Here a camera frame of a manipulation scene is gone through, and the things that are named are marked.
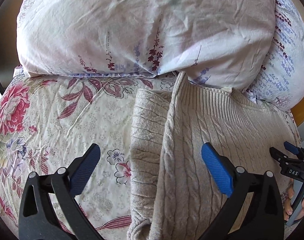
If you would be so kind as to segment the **lower pink floral pillow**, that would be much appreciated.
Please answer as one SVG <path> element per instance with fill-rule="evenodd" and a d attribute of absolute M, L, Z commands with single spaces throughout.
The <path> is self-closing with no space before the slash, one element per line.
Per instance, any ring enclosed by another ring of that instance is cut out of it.
<path fill-rule="evenodd" d="M 26 76 L 186 72 L 245 90 L 275 30 L 275 0 L 23 0 L 17 52 Z"/>

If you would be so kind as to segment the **cream cable-knit sweater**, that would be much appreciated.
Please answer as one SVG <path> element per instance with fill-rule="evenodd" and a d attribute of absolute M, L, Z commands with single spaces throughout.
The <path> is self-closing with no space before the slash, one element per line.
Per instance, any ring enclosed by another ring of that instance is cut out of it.
<path fill-rule="evenodd" d="M 290 112 L 253 103 L 238 90 L 191 84 L 180 73 L 172 91 L 139 89 L 131 125 L 131 225 L 128 239 L 198 239 L 223 207 L 201 156 L 209 142 L 235 166 L 272 171 L 279 191 L 290 180 L 269 155 L 300 145 Z"/>

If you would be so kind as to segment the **upper floral white pillow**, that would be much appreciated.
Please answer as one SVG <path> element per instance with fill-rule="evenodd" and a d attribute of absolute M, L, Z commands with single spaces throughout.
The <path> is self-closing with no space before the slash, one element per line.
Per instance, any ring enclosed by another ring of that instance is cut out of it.
<path fill-rule="evenodd" d="M 304 97 L 304 22 L 292 0 L 275 0 L 274 12 L 270 49 L 244 96 L 287 111 Z"/>

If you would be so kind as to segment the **floral cream bed quilt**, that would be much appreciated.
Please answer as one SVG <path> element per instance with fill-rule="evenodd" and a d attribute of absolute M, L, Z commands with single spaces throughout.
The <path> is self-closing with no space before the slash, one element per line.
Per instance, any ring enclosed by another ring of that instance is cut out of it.
<path fill-rule="evenodd" d="M 51 174 L 97 144 L 101 158 L 76 201 L 105 239 L 128 239 L 136 94 L 139 89 L 170 92 L 178 75 L 15 77 L 0 100 L 0 217 L 10 231 L 18 234 L 29 173 Z"/>

